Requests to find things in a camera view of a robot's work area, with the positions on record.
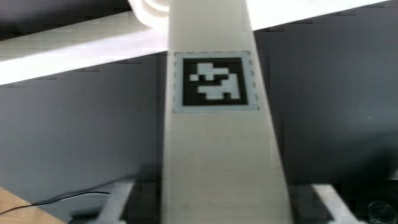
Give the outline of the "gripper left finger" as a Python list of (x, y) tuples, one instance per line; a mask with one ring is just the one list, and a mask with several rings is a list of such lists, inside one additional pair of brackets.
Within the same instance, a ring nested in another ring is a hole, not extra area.
[(94, 224), (159, 224), (154, 182), (129, 180), (113, 184)]

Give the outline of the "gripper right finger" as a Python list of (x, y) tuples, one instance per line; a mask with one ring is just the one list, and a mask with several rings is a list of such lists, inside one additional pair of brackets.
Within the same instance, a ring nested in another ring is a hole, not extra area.
[(296, 187), (296, 224), (364, 224), (330, 184)]

